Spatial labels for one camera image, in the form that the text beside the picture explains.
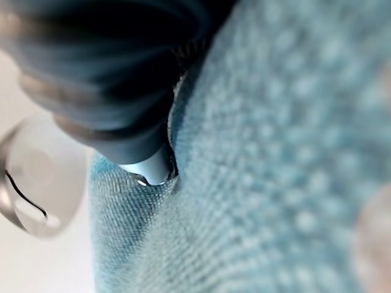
blue jeans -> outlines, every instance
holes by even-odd
[[[95,158],[97,292],[374,292],[357,231],[391,175],[390,30],[389,0],[240,1],[178,89],[180,179]]]

white surface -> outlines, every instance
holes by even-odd
[[[18,71],[0,52],[0,136],[22,118],[41,112],[16,84]],[[87,198],[59,237],[42,241],[0,215],[0,292],[93,292]]]

